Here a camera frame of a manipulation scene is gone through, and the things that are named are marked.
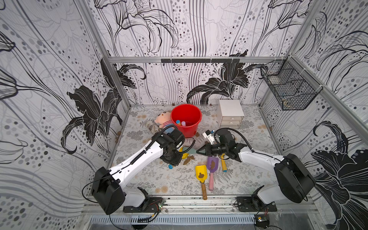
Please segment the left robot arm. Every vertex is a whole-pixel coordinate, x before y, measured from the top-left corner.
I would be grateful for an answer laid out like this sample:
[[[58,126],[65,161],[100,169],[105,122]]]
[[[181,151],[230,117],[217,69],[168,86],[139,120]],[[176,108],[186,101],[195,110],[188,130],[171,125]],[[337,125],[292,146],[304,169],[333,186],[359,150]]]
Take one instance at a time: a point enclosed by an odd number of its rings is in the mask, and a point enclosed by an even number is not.
[[[151,140],[124,162],[106,169],[97,170],[92,182],[91,194],[106,215],[123,208],[126,213],[151,212],[159,210],[159,199],[150,197],[141,187],[127,188],[130,180],[156,159],[177,166],[182,160],[179,148],[185,136],[174,126],[155,133]]]

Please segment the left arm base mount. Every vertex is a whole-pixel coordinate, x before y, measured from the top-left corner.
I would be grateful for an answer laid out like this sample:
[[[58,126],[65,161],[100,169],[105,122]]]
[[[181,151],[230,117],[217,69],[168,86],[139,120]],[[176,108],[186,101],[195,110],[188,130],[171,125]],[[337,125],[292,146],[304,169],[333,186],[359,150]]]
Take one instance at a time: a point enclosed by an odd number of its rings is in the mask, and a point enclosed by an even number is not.
[[[163,205],[163,197],[147,197],[138,207],[124,206],[124,213],[157,213]]]

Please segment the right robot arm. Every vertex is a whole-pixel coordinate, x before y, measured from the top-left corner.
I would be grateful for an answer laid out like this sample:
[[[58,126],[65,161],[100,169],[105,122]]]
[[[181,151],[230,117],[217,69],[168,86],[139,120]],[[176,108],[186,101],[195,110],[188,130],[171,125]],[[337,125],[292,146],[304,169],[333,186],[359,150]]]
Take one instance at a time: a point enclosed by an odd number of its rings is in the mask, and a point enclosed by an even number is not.
[[[294,154],[283,156],[255,150],[242,133],[229,127],[207,130],[202,135],[208,142],[197,150],[198,154],[248,163],[276,177],[276,183],[253,192],[251,201],[255,206],[264,207],[284,199],[294,203],[308,201],[307,195],[316,186],[314,177]]]

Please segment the green cleaning brush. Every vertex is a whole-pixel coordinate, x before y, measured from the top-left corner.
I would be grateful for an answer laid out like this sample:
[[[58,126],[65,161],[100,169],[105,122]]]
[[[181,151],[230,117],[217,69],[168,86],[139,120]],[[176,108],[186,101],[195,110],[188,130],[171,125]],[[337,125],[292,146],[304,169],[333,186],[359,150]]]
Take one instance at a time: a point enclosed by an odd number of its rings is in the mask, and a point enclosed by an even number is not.
[[[194,149],[194,148],[191,148],[188,152],[187,152],[188,154],[196,154],[196,149]]]

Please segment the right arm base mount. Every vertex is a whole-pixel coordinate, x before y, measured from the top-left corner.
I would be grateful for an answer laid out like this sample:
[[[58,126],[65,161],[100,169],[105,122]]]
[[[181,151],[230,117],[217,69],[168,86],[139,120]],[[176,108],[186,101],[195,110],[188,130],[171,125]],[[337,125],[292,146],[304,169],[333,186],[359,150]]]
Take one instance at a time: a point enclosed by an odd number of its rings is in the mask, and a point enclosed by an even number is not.
[[[251,196],[238,196],[234,202],[234,206],[240,212],[277,212],[274,202],[265,204],[261,200]]]

